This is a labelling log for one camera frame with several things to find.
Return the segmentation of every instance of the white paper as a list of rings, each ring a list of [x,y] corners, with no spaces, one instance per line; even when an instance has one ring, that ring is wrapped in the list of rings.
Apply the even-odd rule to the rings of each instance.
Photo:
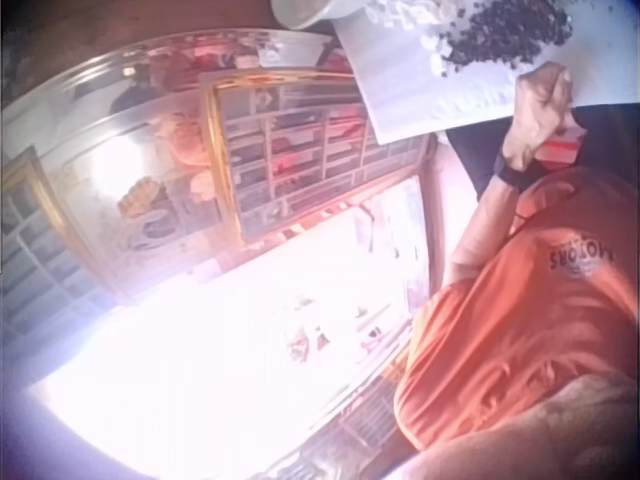
[[[573,24],[569,41],[545,47],[536,63],[524,69],[547,60],[569,67],[574,106],[638,102],[634,2],[579,0],[565,10]],[[474,63],[447,78],[437,77],[430,68],[431,52],[420,44],[421,28],[385,29],[371,23],[364,11],[335,20],[334,26],[380,144],[513,113],[519,72],[507,65]]]

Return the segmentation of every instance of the orange t-shirt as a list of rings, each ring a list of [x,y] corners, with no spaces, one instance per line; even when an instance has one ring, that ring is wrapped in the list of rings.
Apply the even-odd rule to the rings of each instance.
[[[638,193],[600,172],[521,195],[515,233],[478,278],[414,320],[396,392],[418,449],[491,428],[588,373],[638,371]]]

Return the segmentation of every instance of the bright light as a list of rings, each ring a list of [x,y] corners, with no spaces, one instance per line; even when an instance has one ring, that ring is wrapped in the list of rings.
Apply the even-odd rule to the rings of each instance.
[[[87,442],[154,478],[233,480],[267,468],[306,440],[359,371],[357,303],[373,313],[401,296],[392,265],[357,246],[353,215],[208,283],[165,283],[113,315],[34,393]],[[300,291],[316,299],[302,317],[291,307]],[[303,318],[331,338],[300,365],[283,332]],[[402,321],[397,310],[386,320]]]
[[[94,152],[93,182],[104,195],[120,200],[144,174],[142,149],[127,137],[113,137]]]

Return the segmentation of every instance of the white bowl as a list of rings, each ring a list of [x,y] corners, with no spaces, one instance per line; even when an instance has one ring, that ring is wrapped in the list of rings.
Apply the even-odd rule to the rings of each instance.
[[[282,25],[302,30],[320,20],[351,15],[366,3],[367,0],[271,0],[271,9]]]

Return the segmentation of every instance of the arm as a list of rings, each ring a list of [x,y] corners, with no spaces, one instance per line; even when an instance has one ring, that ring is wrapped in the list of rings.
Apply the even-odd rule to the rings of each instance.
[[[536,150],[561,126],[570,98],[571,77],[557,63],[518,78],[513,122],[502,144],[508,168],[529,167]],[[517,203],[518,191],[494,175],[447,262],[443,286],[480,274],[506,240]]]

